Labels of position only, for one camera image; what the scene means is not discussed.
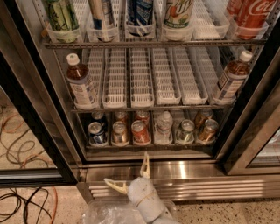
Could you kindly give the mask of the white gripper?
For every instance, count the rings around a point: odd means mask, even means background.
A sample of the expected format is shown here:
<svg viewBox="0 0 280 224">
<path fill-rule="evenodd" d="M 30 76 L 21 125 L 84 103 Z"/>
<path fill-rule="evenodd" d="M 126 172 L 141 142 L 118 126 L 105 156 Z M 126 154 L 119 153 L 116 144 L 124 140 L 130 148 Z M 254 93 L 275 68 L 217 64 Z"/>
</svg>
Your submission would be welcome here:
<svg viewBox="0 0 280 224">
<path fill-rule="evenodd" d="M 148 152 L 144 153 L 143 163 L 140 169 L 143 178 L 133 180 L 129 188 L 125 181 L 105 178 L 107 186 L 122 194 L 128 194 L 129 200 L 140 212 L 145 222 L 153 222 L 165 210 L 165 204 L 159 198 L 158 193 L 150 180 L 150 157 Z"/>
</svg>

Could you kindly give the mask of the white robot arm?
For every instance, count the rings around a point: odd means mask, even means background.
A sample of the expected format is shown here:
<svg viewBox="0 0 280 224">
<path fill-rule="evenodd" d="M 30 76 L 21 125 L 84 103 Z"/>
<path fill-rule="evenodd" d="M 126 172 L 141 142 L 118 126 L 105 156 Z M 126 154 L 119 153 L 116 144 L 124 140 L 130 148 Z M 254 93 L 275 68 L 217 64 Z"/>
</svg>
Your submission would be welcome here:
<svg viewBox="0 0 280 224">
<path fill-rule="evenodd" d="M 119 181 L 109 178 L 105 178 L 104 181 L 112 189 L 127 195 L 147 224 L 180 224 L 172 217 L 153 185 L 148 152 L 144 153 L 140 176 L 129 185 L 122 182 L 122 186 L 119 186 Z"/>
</svg>

